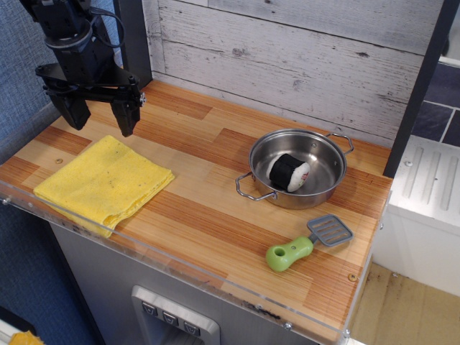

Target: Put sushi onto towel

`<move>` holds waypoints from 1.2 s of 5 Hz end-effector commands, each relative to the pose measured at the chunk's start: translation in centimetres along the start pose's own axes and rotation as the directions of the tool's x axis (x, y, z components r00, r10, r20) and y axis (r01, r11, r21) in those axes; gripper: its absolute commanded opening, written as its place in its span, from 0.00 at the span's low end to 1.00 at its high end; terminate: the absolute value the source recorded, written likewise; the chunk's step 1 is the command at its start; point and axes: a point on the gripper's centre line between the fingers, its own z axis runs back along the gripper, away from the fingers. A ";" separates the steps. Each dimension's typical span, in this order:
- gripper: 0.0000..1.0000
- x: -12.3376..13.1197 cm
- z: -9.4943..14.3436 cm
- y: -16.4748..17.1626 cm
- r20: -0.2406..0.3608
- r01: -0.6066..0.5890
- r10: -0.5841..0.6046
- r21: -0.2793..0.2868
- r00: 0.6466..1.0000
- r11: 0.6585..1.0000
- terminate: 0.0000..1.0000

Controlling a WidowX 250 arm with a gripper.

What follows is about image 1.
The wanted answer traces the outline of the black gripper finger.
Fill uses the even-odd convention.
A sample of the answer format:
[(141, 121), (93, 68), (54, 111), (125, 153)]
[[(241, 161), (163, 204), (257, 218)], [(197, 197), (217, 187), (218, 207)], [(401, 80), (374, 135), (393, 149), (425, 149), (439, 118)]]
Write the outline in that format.
[(50, 94), (50, 99), (72, 128), (81, 130), (86, 125), (91, 113), (86, 99), (78, 91)]
[(111, 110), (124, 137), (133, 135), (134, 128), (140, 120), (141, 104), (135, 101), (111, 102)]

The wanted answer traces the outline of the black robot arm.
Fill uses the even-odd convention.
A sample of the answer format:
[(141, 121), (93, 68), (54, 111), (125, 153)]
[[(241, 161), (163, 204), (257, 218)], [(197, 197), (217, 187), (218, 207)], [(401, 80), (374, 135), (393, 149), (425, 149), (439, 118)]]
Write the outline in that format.
[(40, 24), (44, 42), (57, 58), (56, 63), (37, 66), (35, 73), (60, 115), (80, 130), (91, 115), (88, 101), (108, 103), (122, 135), (131, 136), (145, 95), (139, 78), (114, 58), (115, 49), (124, 45), (124, 24), (119, 24), (114, 44), (104, 23), (111, 12), (90, 1), (23, 1), (22, 6)]

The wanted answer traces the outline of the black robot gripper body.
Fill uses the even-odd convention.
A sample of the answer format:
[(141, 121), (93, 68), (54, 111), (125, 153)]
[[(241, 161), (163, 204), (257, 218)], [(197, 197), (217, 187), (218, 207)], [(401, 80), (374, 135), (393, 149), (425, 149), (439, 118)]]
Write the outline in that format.
[(105, 29), (83, 29), (62, 38), (45, 38), (56, 63), (40, 65), (36, 74), (53, 101), (70, 103), (101, 101), (124, 106), (143, 106), (145, 96), (136, 75), (120, 68), (114, 59), (118, 48)]

